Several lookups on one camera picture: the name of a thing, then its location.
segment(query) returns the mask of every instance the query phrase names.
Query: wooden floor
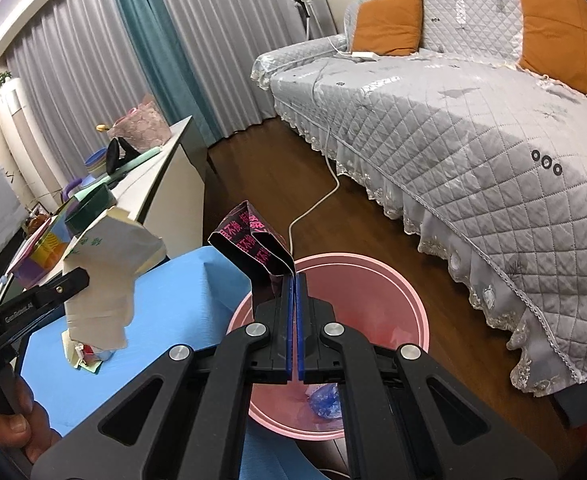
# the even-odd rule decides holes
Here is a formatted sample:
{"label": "wooden floor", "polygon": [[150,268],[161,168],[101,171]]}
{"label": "wooden floor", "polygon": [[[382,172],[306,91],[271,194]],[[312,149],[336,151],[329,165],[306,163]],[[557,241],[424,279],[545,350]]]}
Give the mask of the wooden floor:
{"label": "wooden floor", "polygon": [[[280,120],[222,140],[210,155],[219,179],[207,182],[206,232],[247,199],[286,237],[289,223],[334,185],[323,156]],[[340,181],[340,190],[294,228],[295,257],[360,253],[397,269],[427,310],[430,355],[565,470],[581,450],[579,437],[563,428],[549,399],[511,385],[509,372],[520,352],[505,347],[508,333],[486,325],[483,313],[469,304],[467,288],[449,276],[446,262],[418,253],[418,237],[406,235],[401,221],[385,217],[350,178]]]}

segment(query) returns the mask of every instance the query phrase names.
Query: purple object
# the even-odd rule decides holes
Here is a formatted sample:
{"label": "purple object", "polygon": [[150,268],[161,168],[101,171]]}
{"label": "purple object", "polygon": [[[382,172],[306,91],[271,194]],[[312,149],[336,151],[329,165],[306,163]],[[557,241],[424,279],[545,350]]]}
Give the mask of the purple object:
{"label": "purple object", "polygon": [[74,189],[74,187],[78,187],[80,186],[80,184],[82,183],[82,179],[81,178],[76,178],[75,180],[72,180],[69,184],[67,184],[67,186],[62,190],[62,202],[67,202],[67,200],[69,200],[69,193],[72,192],[72,189]]}

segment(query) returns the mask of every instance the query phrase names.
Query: pink bucket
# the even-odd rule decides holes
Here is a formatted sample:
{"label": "pink bucket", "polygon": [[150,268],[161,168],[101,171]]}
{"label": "pink bucket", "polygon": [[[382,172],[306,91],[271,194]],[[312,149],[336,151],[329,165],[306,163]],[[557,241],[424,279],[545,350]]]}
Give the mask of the pink bucket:
{"label": "pink bucket", "polygon": [[[373,344],[398,348],[415,343],[429,349],[427,313],[405,278],[391,267],[359,254],[317,254],[296,262],[307,275],[309,295],[329,301],[336,320],[365,334]],[[228,332],[251,323],[251,293],[240,303]],[[299,440],[333,440],[345,436],[342,420],[325,420],[312,412],[307,385],[255,384],[250,416],[265,428]]]}

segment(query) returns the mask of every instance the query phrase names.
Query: power cord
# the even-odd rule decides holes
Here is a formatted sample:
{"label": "power cord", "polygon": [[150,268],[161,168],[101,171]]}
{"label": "power cord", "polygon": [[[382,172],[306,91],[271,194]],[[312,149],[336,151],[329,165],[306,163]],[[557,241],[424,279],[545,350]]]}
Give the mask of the power cord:
{"label": "power cord", "polygon": [[291,256],[294,255],[294,239],[292,237],[292,229],[294,228],[294,225],[296,225],[300,220],[305,218],[305,216],[307,216],[309,213],[311,213],[315,208],[317,208],[320,204],[322,204],[325,200],[327,200],[331,195],[333,195],[340,188],[340,181],[337,179],[336,173],[334,173],[334,170],[333,170],[333,168],[331,168],[331,165],[329,163],[329,153],[327,151],[328,146],[329,146],[329,132],[327,132],[327,139],[325,140],[325,150],[324,150],[325,151],[325,163],[327,164],[327,167],[329,168],[329,172],[331,173],[331,176],[336,181],[336,187],[334,187],[334,189],[332,189],[324,197],[322,197],[320,200],[318,200],[318,202],[316,202],[304,214],[300,215],[296,220],[294,220],[293,222],[291,222],[289,224],[289,229],[288,229],[289,253],[291,254]]}
{"label": "power cord", "polygon": [[[309,8],[311,9],[311,13],[313,14],[314,19],[316,20],[316,24],[318,25],[318,28],[321,30],[320,27],[320,22],[318,21],[318,16],[316,15],[316,10],[313,8],[313,4],[311,2],[308,3]],[[330,38],[327,38],[327,40],[329,41],[329,43],[331,44],[331,46],[334,48],[334,50],[339,53],[341,56],[345,56],[345,57],[349,57],[351,58],[351,54],[345,53],[339,49],[337,49],[336,45],[333,44],[333,42],[330,40]],[[320,79],[320,75],[322,74],[323,70],[325,68],[327,68],[327,65],[329,64],[329,61],[327,63],[325,63],[325,66],[322,67],[322,69],[320,69],[318,71],[318,75],[316,76],[316,80],[313,82],[312,88],[311,88],[311,98],[314,102],[314,104],[317,105],[316,103],[316,99],[315,99],[315,89],[316,89],[316,83],[318,82],[318,80]],[[329,172],[331,173],[331,176],[333,177],[333,179],[336,181],[336,187],[334,187],[334,189],[332,189],[330,192],[328,192],[324,197],[322,197],[320,200],[318,200],[318,202],[316,202],[310,209],[308,209],[304,214],[300,215],[296,220],[294,220],[293,222],[291,222],[289,224],[289,229],[288,229],[288,236],[289,236],[289,253],[293,256],[294,255],[294,238],[292,236],[292,230],[294,228],[294,225],[296,225],[299,221],[301,221],[303,218],[305,218],[305,216],[307,216],[309,213],[311,213],[312,211],[314,211],[315,208],[317,208],[320,204],[322,204],[323,202],[325,202],[325,200],[327,200],[331,195],[333,195],[339,188],[340,188],[340,181],[337,178],[336,173],[334,172],[333,168],[331,168],[331,165],[329,163],[329,153],[327,151],[327,148],[329,147],[329,132],[327,131],[327,139],[325,140],[325,147],[324,147],[324,155],[325,155],[325,163],[327,164],[327,167],[329,168]]]}
{"label": "power cord", "polygon": [[[313,8],[313,4],[311,2],[307,3],[307,6],[311,9],[311,13],[313,14],[313,18],[316,21],[316,25],[318,25],[318,30],[322,30],[322,27],[320,27],[320,21],[318,21],[318,16],[316,15],[316,9]],[[333,47],[333,49],[339,53],[341,56],[345,56],[345,57],[351,57],[351,54],[349,54],[348,52],[343,52],[342,50],[339,50],[337,48],[336,45],[333,44],[333,41],[331,41],[331,38],[327,36],[327,41],[329,41],[329,44]]]}

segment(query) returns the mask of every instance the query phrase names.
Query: human hand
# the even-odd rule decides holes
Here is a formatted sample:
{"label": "human hand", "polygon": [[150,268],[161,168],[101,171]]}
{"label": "human hand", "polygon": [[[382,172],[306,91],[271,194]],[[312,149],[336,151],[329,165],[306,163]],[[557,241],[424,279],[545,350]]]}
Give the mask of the human hand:
{"label": "human hand", "polygon": [[34,393],[21,377],[16,377],[16,395],[21,413],[0,414],[0,446],[22,448],[31,463],[56,442],[60,434],[49,427],[49,415],[34,401]]}

